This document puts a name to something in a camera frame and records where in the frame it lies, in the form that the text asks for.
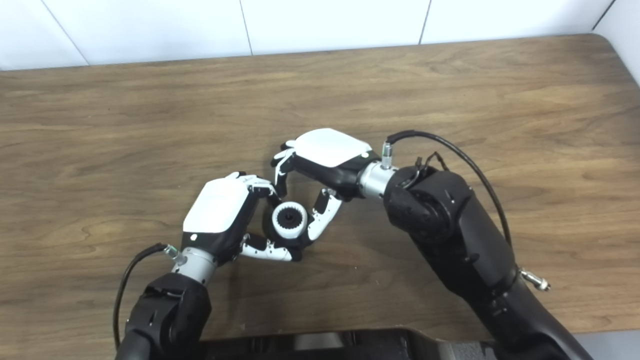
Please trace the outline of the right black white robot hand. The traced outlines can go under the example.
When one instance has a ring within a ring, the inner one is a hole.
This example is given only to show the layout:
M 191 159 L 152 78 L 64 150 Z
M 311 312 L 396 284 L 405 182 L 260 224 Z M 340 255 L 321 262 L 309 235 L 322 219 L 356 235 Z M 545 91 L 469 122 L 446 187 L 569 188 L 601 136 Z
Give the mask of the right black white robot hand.
M 317 240 L 343 202 L 364 199 L 360 177 L 381 157 L 370 144 L 338 130 L 314 129 L 281 144 L 270 161 L 274 187 L 281 198 L 287 195 L 289 173 L 299 173 L 324 187 L 310 213 L 301 243 Z

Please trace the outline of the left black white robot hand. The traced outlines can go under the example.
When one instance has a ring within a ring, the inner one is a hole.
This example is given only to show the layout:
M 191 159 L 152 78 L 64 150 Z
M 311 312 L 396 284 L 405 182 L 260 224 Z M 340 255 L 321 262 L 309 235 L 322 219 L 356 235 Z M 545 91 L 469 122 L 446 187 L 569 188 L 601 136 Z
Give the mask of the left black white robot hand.
M 243 171 L 205 183 L 182 223 L 180 250 L 194 248 L 218 266 L 244 255 L 256 259 L 299 262 L 302 251 L 275 234 L 255 235 L 249 224 L 261 199 L 273 210 L 283 203 L 269 180 Z

